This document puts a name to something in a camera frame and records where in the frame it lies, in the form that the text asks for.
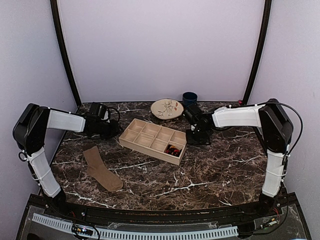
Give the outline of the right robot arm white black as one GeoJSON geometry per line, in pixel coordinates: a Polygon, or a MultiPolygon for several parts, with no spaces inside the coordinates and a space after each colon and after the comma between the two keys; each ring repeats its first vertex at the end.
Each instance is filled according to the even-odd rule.
{"type": "Polygon", "coordinates": [[[287,174],[288,158],[295,145],[291,143],[294,125],[284,108],[286,104],[271,98],[267,102],[245,106],[222,106],[204,112],[193,103],[184,108],[183,116],[190,124],[186,130],[189,145],[210,145],[213,131],[233,127],[254,127],[261,130],[266,148],[267,166],[262,194],[275,197],[287,174]]]}

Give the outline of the plain brown sock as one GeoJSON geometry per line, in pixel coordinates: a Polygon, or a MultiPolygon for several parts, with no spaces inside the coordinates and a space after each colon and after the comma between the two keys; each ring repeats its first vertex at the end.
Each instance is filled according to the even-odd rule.
{"type": "Polygon", "coordinates": [[[83,155],[87,162],[87,173],[102,187],[109,192],[116,192],[123,187],[123,181],[104,164],[97,146],[86,149],[83,155]]]}

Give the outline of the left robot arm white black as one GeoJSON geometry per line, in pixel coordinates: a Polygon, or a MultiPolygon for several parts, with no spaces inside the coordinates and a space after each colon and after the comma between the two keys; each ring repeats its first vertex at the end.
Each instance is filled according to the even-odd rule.
{"type": "Polygon", "coordinates": [[[102,139],[110,139],[123,131],[119,119],[111,117],[112,107],[93,102],[88,112],[76,114],[30,103],[15,124],[12,135],[21,150],[18,154],[28,163],[33,179],[40,185],[43,194],[53,200],[51,210],[60,218],[67,218],[70,206],[57,182],[45,153],[45,138],[48,129],[84,133],[102,139]]]}

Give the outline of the wooden compartment tray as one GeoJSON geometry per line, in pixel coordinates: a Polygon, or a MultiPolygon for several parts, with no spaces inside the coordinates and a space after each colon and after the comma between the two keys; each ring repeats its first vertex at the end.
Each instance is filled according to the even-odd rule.
{"type": "Polygon", "coordinates": [[[178,166],[185,153],[187,140],[182,131],[135,118],[120,135],[119,143],[131,150],[178,166]],[[179,157],[164,153],[169,143],[182,147],[179,157]]]}

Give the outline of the argyle black red orange sock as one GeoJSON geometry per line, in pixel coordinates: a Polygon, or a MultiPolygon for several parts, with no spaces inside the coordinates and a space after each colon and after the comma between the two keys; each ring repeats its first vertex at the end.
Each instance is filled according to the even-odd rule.
{"type": "Polygon", "coordinates": [[[179,157],[181,155],[183,147],[180,145],[174,145],[169,143],[164,150],[165,154],[168,154],[170,156],[179,157]]]}

